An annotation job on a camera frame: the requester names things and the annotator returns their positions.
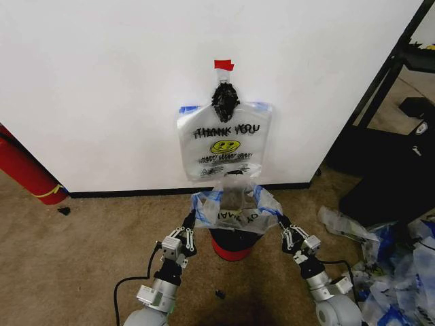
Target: gray robot arm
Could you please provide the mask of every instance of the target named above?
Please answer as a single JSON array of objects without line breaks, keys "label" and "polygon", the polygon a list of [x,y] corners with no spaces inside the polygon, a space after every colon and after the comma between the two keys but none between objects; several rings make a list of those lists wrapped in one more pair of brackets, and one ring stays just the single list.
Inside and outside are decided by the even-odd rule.
[{"label": "gray robot arm", "polygon": [[[300,275],[306,280],[316,303],[316,315],[321,326],[360,326],[361,311],[345,294],[352,288],[351,281],[342,276],[336,280],[326,274],[323,263],[315,256],[320,240],[309,236],[302,228],[291,224],[286,216],[279,216],[282,250],[293,256],[300,267]],[[195,211],[183,225],[158,242],[163,250],[163,265],[154,274],[152,287],[142,285],[137,299],[144,308],[134,311],[124,326],[167,326],[169,314],[175,306],[175,295],[181,285],[181,273],[188,258],[196,254],[194,245]]]},{"label": "gray robot arm", "polygon": [[336,280],[326,274],[323,263],[315,256],[320,240],[309,236],[302,228],[291,224],[285,216],[278,216],[282,235],[282,251],[293,255],[300,267],[316,303],[317,320],[321,326],[360,326],[361,311],[345,294],[352,289],[351,281],[342,276]]},{"label": "gray robot arm", "polygon": [[162,267],[154,274],[151,287],[142,285],[136,298],[144,308],[128,316],[124,326],[167,326],[169,314],[175,307],[175,296],[181,285],[181,273],[188,264],[188,258],[196,255],[194,244],[195,210],[173,230],[158,247],[163,251]]}]

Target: beige carpet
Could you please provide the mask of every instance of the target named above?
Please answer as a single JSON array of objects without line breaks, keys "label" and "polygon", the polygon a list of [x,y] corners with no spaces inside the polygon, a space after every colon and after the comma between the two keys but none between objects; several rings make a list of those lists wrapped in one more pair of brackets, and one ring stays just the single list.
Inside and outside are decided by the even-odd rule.
[{"label": "beige carpet", "polygon": [[[323,259],[359,260],[358,244],[333,236],[317,220],[321,205],[358,180],[322,168],[310,189],[273,192],[285,213],[323,242]],[[112,291],[125,276],[146,271],[156,240],[188,213],[189,195],[67,199],[45,206],[0,174],[0,325],[114,325]],[[56,208],[70,206],[68,216]],[[197,230],[198,255],[186,268],[171,325],[316,325],[315,307],[298,266],[281,252],[271,229],[240,262],[220,259],[207,230]],[[154,260],[153,273],[161,263]],[[344,267],[327,267],[338,276]],[[119,292],[121,318],[141,307],[140,282]],[[221,300],[215,290],[226,293]]]}]

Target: black metal frame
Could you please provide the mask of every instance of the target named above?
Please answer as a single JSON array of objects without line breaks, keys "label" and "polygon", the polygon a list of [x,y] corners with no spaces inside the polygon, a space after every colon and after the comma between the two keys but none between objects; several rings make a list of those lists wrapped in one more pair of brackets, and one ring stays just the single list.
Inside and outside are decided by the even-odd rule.
[{"label": "black metal frame", "polygon": [[370,98],[377,91],[376,94],[373,96],[373,99],[370,102],[366,112],[362,116],[360,123],[358,124],[358,126],[361,128],[367,128],[368,124],[375,116],[375,113],[377,112],[379,106],[381,105],[389,90],[393,86],[395,80],[399,76],[403,65],[406,64],[406,53],[407,49],[409,49],[409,42],[411,41],[411,37],[430,10],[430,8],[432,7],[432,5],[434,4],[434,2],[435,0],[424,0],[423,3],[420,5],[419,9],[409,22],[408,26],[405,28],[403,34],[400,36],[397,44],[394,46],[393,50],[389,54],[387,60],[384,62],[383,66],[373,79],[372,83],[369,85],[367,91],[364,93],[361,101],[355,108],[355,111],[352,113],[351,117],[347,121],[346,126],[351,126],[355,122]]}]

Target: plastic bag pile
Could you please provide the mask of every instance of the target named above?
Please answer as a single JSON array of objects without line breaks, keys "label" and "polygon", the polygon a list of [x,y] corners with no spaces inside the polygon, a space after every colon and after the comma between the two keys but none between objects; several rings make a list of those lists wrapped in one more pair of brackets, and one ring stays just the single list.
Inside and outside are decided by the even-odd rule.
[{"label": "plastic bag pile", "polygon": [[321,207],[319,219],[333,234],[361,242],[364,260],[353,267],[364,321],[369,325],[435,325],[435,219],[409,225],[408,239],[394,223],[364,228]]}]

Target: baseboard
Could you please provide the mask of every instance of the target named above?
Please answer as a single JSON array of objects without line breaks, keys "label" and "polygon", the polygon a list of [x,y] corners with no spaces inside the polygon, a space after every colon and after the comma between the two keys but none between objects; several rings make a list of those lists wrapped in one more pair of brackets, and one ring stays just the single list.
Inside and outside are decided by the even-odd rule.
[{"label": "baseboard", "polygon": [[[302,183],[276,183],[263,185],[267,190],[278,189],[306,189],[311,182]],[[213,189],[212,187],[198,188],[175,188],[175,189],[151,189],[151,190],[124,190],[118,192],[70,192],[71,198],[109,198],[109,197],[137,197],[137,196],[161,196],[161,195],[184,195],[204,192]]]}]

